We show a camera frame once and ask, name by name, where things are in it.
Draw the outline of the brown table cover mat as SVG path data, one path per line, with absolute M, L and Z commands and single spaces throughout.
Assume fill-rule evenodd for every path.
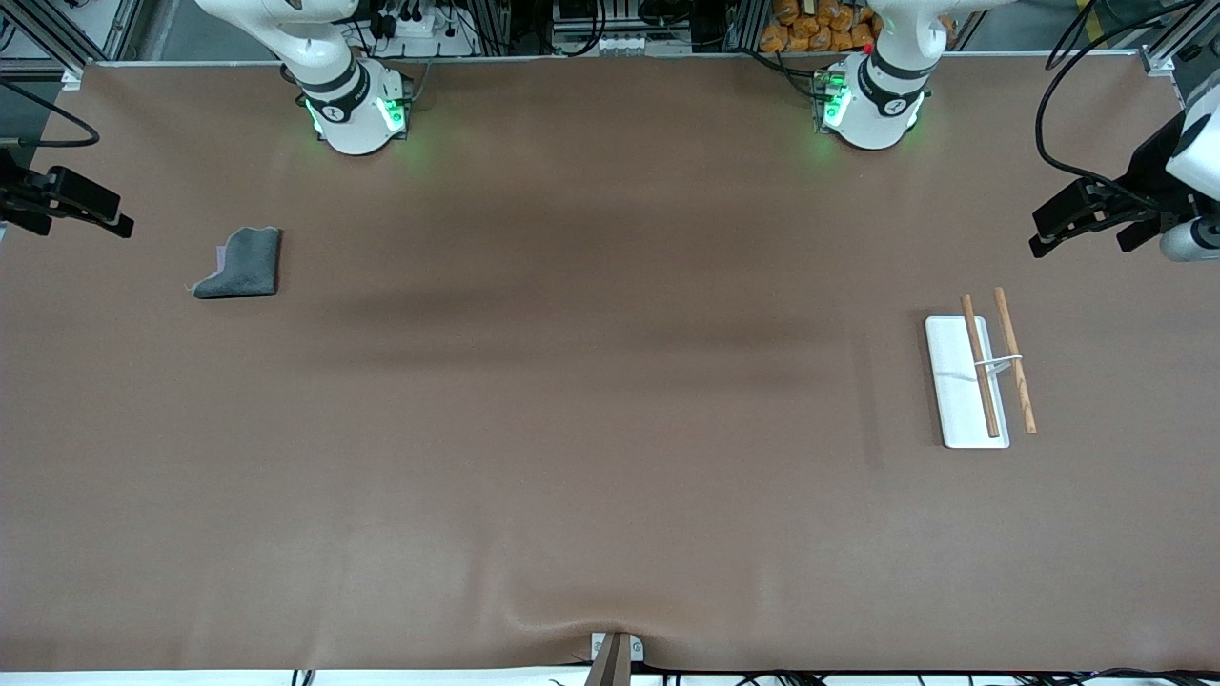
M 453 62 L 407 139 L 271 66 L 94 67 L 41 151 L 131 239 L 0 240 L 0 670 L 1220 673 L 1220 265 L 1033 259 L 1050 74 L 863 153 L 745 59 Z M 199 300 L 242 227 L 276 295 Z M 943 446 L 1006 291 L 1038 433 Z

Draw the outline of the white rack with wooden rods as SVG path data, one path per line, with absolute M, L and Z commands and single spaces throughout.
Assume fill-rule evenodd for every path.
M 971 295 L 960 295 L 959 315 L 930 315 L 924 320 L 942 442 L 949 449 L 1006 449 L 1011 446 L 1002 376 L 1015 386 L 1024 435 L 1037 435 L 1027 374 L 1013 326 L 1006 291 L 993 291 L 1003 348 L 994 352 L 989 323 L 974 308 Z

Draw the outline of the white power strip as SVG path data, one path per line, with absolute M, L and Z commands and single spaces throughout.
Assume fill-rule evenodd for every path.
M 482 44 L 458 6 L 410 0 L 384 5 L 370 18 L 371 55 L 378 59 L 479 56 Z

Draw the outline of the metal table clamp bracket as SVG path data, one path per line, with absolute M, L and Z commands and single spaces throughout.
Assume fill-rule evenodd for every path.
M 631 634 L 592 634 L 590 660 L 584 686 L 631 686 L 634 665 L 644 662 L 643 638 Z

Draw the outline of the orange snack bags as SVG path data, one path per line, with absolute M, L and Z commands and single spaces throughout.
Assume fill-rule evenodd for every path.
M 933 63 L 948 48 L 950 13 L 975 0 L 772 0 L 761 52 L 845 52 L 872 48 L 906 63 Z

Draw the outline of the aluminium frame post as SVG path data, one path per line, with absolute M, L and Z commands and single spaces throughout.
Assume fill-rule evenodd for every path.
M 512 0 L 464 0 L 483 55 L 508 56 L 512 50 Z
M 726 51 L 745 49 L 760 51 L 762 31 L 772 23 L 773 0 L 726 0 L 727 26 L 722 46 Z

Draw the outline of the white socket block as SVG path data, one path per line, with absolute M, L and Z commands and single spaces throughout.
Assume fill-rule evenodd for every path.
M 683 35 L 667 33 L 610 33 L 597 44 L 601 57 L 658 57 L 687 55 L 695 48 Z

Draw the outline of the aluminium frame corner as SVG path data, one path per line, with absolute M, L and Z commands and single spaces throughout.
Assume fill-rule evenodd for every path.
M 1139 49 L 1146 74 L 1172 74 L 1177 52 L 1188 48 L 1215 20 L 1220 20 L 1220 0 L 1190 0 L 1180 16 L 1172 18 L 1168 31 Z
M 82 74 L 133 44 L 148 0 L 0 0 L 0 73 Z

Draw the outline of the dark grey towel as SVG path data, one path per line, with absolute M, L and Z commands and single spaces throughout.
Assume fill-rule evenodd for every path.
M 199 300 L 268 298 L 276 295 L 283 231 L 267 226 L 242 227 L 216 251 L 216 270 L 192 284 Z

